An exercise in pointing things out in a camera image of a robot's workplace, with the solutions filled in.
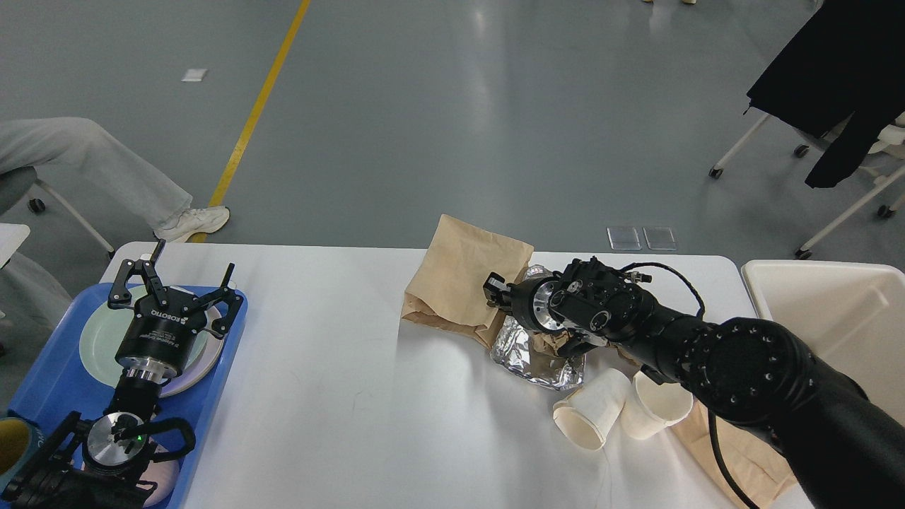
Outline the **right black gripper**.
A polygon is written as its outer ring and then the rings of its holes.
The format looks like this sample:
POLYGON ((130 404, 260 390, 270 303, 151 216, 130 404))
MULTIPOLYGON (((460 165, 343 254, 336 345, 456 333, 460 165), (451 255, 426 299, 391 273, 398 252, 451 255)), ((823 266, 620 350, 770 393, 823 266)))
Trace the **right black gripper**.
POLYGON ((491 308, 510 308, 510 314, 533 333, 559 333, 563 325, 549 311, 556 277, 536 277, 508 283, 500 274, 490 273, 484 282, 484 297, 491 308))

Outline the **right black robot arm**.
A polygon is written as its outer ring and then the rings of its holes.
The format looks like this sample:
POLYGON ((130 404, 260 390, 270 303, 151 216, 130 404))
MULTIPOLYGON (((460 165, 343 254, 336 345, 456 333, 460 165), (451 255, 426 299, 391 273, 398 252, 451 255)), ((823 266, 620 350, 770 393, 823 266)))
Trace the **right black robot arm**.
POLYGON ((520 283, 490 273, 484 294, 528 331, 566 333, 567 356, 614 344, 655 383, 681 385, 710 426, 722 419, 782 455, 814 507, 903 506, 903 426, 855 380, 776 322, 663 306, 637 270, 575 259, 520 283))

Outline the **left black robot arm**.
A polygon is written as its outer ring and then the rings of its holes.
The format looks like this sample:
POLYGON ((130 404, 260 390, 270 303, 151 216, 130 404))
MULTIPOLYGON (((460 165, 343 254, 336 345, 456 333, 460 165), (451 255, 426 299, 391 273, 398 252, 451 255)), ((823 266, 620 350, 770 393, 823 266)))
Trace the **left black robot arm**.
POLYGON ((230 287, 165 286, 156 261, 125 259, 81 292, 8 415, 41 447, 2 462, 4 508, 175 507, 191 483, 245 325, 230 287))

